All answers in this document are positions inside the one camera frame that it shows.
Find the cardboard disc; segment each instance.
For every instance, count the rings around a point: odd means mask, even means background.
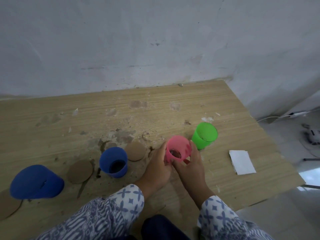
[[[128,155],[128,160],[134,162],[141,160],[146,153],[145,146],[138,141],[133,141],[130,144],[126,145],[124,150]]]
[[[21,206],[22,200],[13,198],[9,189],[0,192],[0,221],[13,214]]]
[[[80,160],[70,166],[66,176],[71,183],[80,184],[90,178],[93,170],[90,161]]]

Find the white card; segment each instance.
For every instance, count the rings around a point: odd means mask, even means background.
[[[256,173],[247,151],[229,151],[233,168],[238,175]]]

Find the blue cup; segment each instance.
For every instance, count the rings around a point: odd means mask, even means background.
[[[120,147],[106,149],[100,157],[99,167],[103,172],[113,178],[121,178],[128,171],[128,156]]]
[[[32,165],[21,170],[10,185],[16,199],[53,198],[61,193],[64,181],[43,165]]]

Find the patterned shirt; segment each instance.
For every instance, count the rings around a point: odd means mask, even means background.
[[[130,184],[106,199],[90,201],[36,239],[99,240],[128,236],[143,206],[141,190]],[[254,223],[240,219],[218,196],[211,196],[202,204],[198,225],[206,239],[272,239]]]

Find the dark blue pants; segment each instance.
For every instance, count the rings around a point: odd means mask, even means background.
[[[163,215],[146,219],[141,228],[143,240],[190,240],[179,228]],[[119,237],[114,240],[136,240],[133,236]]]

